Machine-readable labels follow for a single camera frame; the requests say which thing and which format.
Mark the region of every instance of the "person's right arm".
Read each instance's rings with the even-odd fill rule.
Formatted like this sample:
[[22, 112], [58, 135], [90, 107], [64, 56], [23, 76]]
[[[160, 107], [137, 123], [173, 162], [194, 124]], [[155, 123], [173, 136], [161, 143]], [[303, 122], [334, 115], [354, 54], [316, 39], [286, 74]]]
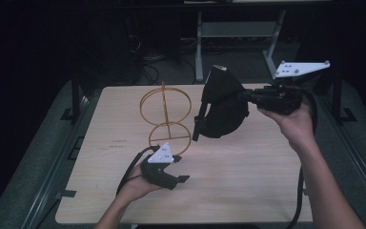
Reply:
[[302, 104], [290, 115], [259, 111], [278, 124], [299, 156], [316, 228], [365, 228], [317, 146], [308, 106]]

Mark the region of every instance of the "forearm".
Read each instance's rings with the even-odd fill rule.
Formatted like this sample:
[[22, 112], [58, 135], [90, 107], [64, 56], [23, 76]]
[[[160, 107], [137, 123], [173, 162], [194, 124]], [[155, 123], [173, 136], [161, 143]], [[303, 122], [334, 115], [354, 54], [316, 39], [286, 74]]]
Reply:
[[302, 163], [316, 228], [364, 228], [341, 193], [316, 143], [297, 149], [297, 152]]
[[117, 228], [118, 223], [123, 217], [124, 212], [129, 206], [129, 202], [115, 198], [112, 204], [109, 206], [103, 217], [96, 224], [96, 229], [106, 229], [106, 228]]

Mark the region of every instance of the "person's right hand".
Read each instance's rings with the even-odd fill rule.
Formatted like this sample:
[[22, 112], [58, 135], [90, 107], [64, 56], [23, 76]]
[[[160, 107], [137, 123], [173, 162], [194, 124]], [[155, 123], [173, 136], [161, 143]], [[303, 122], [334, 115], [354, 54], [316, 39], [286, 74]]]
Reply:
[[289, 140], [291, 147], [296, 151], [303, 151], [315, 142], [313, 124], [309, 107], [301, 104], [300, 108], [289, 115], [259, 109], [261, 113], [270, 117], [280, 127], [281, 133]]

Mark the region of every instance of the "table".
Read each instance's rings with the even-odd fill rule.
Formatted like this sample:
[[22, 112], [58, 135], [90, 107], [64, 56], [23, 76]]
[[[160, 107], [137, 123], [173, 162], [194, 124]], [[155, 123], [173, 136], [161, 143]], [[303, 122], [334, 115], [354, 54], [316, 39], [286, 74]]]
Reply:
[[[248, 89], [260, 84], [245, 84]], [[203, 85], [167, 86], [184, 91], [192, 109], [180, 123], [193, 132]], [[119, 181], [138, 152], [149, 146], [154, 128], [141, 114], [139, 103], [160, 86], [109, 87], [103, 90], [66, 190], [56, 220], [59, 223], [96, 223], [111, 204]], [[162, 98], [155, 94], [143, 106], [147, 118], [163, 119]], [[185, 114], [188, 99], [166, 92], [170, 121]], [[278, 126], [259, 113], [250, 115], [233, 133], [219, 139], [200, 136], [165, 172], [190, 175], [173, 190], [160, 190], [133, 202], [123, 223], [239, 223], [289, 221], [295, 213], [300, 162]], [[170, 142], [172, 150], [186, 142]], [[304, 198], [299, 221], [312, 221]]]

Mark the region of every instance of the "hand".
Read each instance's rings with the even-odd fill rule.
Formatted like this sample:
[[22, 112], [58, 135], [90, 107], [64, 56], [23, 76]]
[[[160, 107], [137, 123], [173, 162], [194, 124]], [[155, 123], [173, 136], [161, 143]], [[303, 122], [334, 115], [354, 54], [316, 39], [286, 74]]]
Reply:
[[296, 151], [303, 151], [315, 142], [313, 124], [309, 107], [301, 104], [300, 108], [289, 115], [259, 109], [261, 113], [270, 117], [280, 127], [281, 133], [289, 140], [290, 146]]
[[129, 175], [129, 180], [121, 188], [117, 198], [123, 198], [127, 202], [132, 202], [146, 196], [148, 193], [162, 189], [161, 187], [149, 183], [142, 177], [141, 164], [136, 165]]

